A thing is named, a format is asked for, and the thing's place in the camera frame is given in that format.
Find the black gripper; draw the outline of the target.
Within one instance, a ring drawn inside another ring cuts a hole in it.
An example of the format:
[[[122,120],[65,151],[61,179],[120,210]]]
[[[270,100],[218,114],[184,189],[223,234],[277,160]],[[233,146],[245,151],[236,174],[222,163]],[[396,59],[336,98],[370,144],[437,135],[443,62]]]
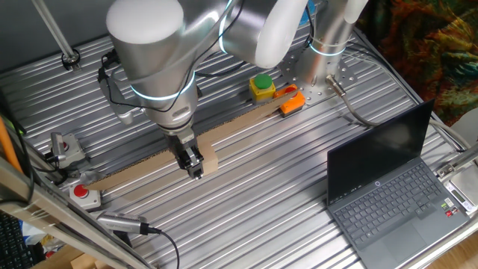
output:
[[[188,126],[181,130],[168,130],[165,132],[165,138],[179,167],[186,170],[190,178],[201,179],[204,173],[202,166],[204,157],[199,151],[193,129]]]

